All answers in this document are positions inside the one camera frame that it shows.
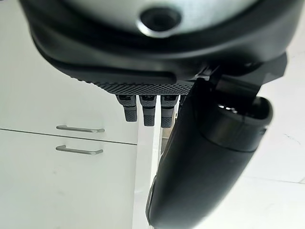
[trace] black bracket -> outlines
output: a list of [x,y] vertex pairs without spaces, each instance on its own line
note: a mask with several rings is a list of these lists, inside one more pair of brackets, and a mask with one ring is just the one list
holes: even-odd
[[232,68],[220,67],[211,81],[218,79],[215,87],[216,100],[224,107],[246,113],[255,100],[261,86],[282,77],[287,66],[286,53],[265,63]]

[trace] circular opening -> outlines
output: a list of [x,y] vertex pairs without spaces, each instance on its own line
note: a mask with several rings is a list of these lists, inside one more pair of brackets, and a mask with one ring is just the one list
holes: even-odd
[[152,8],[140,16],[141,22],[150,30],[164,32],[173,29],[181,22],[180,14],[169,8]]

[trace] black textured plastic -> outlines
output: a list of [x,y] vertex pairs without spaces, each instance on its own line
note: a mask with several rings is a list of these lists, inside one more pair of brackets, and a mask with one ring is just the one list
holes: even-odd
[[143,107],[153,107],[156,106],[157,96],[153,97],[153,100],[145,100],[145,96],[140,96],[140,102]]
[[154,116],[144,115],[144,126],[154,126]]
[[117,84],[94,83],[111,94],[137,95],[187,95],[193,82],[178,82],[176,84]]
[[171,128],[172,127],[172,118],[161,117],[161,127],[162,128]]
[[125,118],[127,122],[136,122],[137,121],[137,111],[126,111],[125,112]]

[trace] metal drawer pull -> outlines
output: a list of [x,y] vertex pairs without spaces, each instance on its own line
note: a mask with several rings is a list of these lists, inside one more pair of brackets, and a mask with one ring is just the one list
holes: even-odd
[[86,132],[86,133],[103,133],[105,129],[84,129],[84,128],[76,128],[76,127],[68,127],[66,125],[58,125],[56,127],[58,130],[69,130],[69,131],[78,131],[78,132]]
[[76,153],[76,154],[87,154],[87,155],[97,155],[102,152],[104,152],[102,149],[98,151],[87,151],[87,150],[79,150],[79,149],[69,149],[67,146],[58,146],[56,147],[56,150],[63,151],[63,152],[69,152],[69,153]]

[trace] cabinet drawer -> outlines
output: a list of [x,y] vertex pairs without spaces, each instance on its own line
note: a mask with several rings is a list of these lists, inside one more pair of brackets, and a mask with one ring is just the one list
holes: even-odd
[[12,131],[0,145],[0,228],[132,228],[136,146]]
[[[115,95],[64,75],[40,56],[18,1],[1,4],[0,31],[0,128],[137,143],[138,123],[125,121]],[[105,132],[58,130],[59,125]]]

